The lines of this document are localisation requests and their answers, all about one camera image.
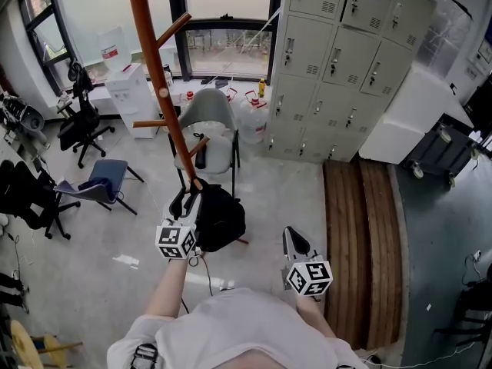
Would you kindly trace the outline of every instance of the black bag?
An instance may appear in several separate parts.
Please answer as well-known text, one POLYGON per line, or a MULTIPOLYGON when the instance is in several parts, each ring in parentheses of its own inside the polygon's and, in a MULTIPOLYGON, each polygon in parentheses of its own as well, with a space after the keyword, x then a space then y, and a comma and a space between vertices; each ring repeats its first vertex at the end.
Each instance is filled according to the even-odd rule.
POLYGON ((232 198, 219 184, 198 180, 203 190, 196 221, 197 246, 202 251, 217 251, 246 231, 244 208, 238 198, 232 198))

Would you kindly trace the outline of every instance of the black office chair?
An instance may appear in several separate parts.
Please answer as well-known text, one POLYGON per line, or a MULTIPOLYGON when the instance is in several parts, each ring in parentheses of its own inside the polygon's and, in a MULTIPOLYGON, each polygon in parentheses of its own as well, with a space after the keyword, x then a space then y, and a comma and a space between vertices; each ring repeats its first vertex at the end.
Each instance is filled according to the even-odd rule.
POLYGON ((54 186, 55 181, 45 170, 36 178, 23 161, 14 166, 4 160, 0 164, 0 212, 23 218, 33 230, 46 228, 48 239, 53 237, 49 230, 54 221, 63 238, 70 239, 63 230, 60 213, 74 206, 80 208, 80 201, 60 206, 62 193, 56 193, 54 186), (33 211, 33 204, 42 208, 41 214, 33 211))
POLYGON ((67 111, 70 114, 69 118, 61 124, 58 137, 60 138, 60 148, 63 151, 73 146, 73 152, 77 153, 78 148, 82 146, 77 165, 79 168, 83 168, 82 160, 89 146, 98 149, 102 157, 106 156, 106 152, 95 143, 95 139, 107 130, 115 132, 115 128, 108 126, 95 132, 101 121, 101 116, 99 116, 98 109, 91 104, 88 97, 88 93, 94 88, 94 85, 86 70, 78 62, 75 61, 71 64, 68 78, 74 81, 73 92, 74 97, 78 97, 80 111, 75 112, 71 108, 71 101, 57 111, 58 113, 67 111))

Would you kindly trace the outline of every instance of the office chair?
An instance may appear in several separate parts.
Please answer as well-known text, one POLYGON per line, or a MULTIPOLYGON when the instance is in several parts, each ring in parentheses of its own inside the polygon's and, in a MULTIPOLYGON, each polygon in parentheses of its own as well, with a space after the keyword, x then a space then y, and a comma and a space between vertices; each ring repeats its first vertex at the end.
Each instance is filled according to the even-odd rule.
POLYGON ((70 114, 70 117, 61 124, 58 137, 60 138, 60 148, 63 151, 75 145, 72 150, 77 153, 78 148, 82 146, 77 165, 79 168, 83 168, 82 160, 89 146, 98 149, 102 157, 106 156, 106 152, 95 143, 95 139, 107 130, 115 132, 115 128, 108 126, 94 132, 101 121, 98 109, 91 104, 88 97, 88 93, 94 88, 94 85, 86 70, 78 62, 75 61, 70 66, 68 78, 75 82, 73 92, 74 97, 78 97, 80 111, 75 112, 70 108, 71 101, 57 110, 57 113, 67 111, 70 114))
POLYGON ((70 239, 60 222, 60 214, 74 206, 80 208, 80 202, 60 206, 62 193, 55 193, 54 186, 55 181, 45 170, 36 178, 23 161, 14 166, 10 160, 4 160, 0 164, 0 213, 23 218, 33 230, 46 228, 48 239, 53 238, 49 231, 54 221, 61 236, 70 239), (41 214, 32 210, 34 204, 42 208, 41 214))
MULTIPOLYGON (((235 175, 236 175, 236 160, 238 168, 241 167, 239 159, 239 134, 238 126, 234 120, 231 106, 226 95, 214 88, 206 88, 198 91, 191 101, 189 107, 179 117, 179 125, 181 130, 198 123, 200 121, 218 121, 233 133, 232 141, 221 135, 209 136, 205 153, 205 167, 199 169, 199 172, 204 174, 223 174, 229 168, 232 168, 232 197, 235 193, 235 175)), ((175 157, 175 167, 178 169, 181 185, 185 186, 185 180, 181 170, 184 169, 179 156, 176 155, 175 144, 169 135, 171 142, 171 150, 175 157)), ((193 137, 186 140, 188 150, 191 150, 198 142, 199 137, 193 137)))
POLYGON ((127 208, 135 216, 137 212, 130 208, 126 203, 118 198, 118 194, 125 178, 125 172, 130 171, 139 181, 142 183, 144 180, 133 171, 126 161, 123 160, 97 160, 94 169, 91 172, 91 176, 88 181, 101 181, 102 178, 107 179, 110 183, 111 190, 108 192, 108 187, 104 184, 95 184, 89 188, 75 190, 70 183, 62 181, 55 187, 55 191, 58 193, 64 193, 71 195, 72 197, 81 198, 83 200, 96 201, 103 208, 111 208, 106 204, 114 204, 116 201, 127 208))

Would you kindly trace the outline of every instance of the wooden coat stand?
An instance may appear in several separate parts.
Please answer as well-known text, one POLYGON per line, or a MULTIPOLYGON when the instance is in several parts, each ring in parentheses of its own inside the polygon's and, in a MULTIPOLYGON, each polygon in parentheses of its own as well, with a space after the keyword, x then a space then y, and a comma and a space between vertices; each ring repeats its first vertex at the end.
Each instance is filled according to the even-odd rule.
POLYGON ((171 94, 169 93, 164 69, 162 68, 161 56, 159 55, 159 48, 191 19, 191 15, 186 12, 173 23, 161 37, 155 39, 148 0, 130 0, 130 3, 141 50, 144 54, 145 62, 147 63, 148 73, 151 77, 152 85, 154 86, 159 107, 164 115, 164 121, 136 121, 134 122, 133 127, 167 127, 169 134, 175 143, 176 151, 183 163, 184 170, 188 175, 190 184, 195 185, 198 190, 201 190, 203 187, 196 178, 197 175, 191 157, 205 146, 209 138, 205 137, 201 139, 191 151, 188 151, 185 137, 183 136, 178 122, 178 116, 176 115, 175 108, 172 104, 171 94))

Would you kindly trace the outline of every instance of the yellow stool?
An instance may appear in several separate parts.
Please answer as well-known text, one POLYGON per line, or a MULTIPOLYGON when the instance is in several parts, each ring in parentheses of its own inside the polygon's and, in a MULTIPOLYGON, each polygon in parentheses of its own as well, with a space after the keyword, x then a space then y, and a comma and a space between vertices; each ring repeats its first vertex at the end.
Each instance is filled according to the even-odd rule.
POLYGON ((46 334, 44 337, 31 337, 17 320, 11 322, 10 331, 17 355, 26 367, 31 367, 32 369, 43 369, 44 367, 60 367, 65 369, 66 367, 71 367, 67 365, 67 357, 64 350, 83 344, 82 342, 78 342, 61 345, 56 340, 56 337, 50 334, 46 334), (36 348, 35 341, 43 341, 45 348, 36 348), (43 364, 39 357, 40 354, 48 354, 54 365, 43 364))

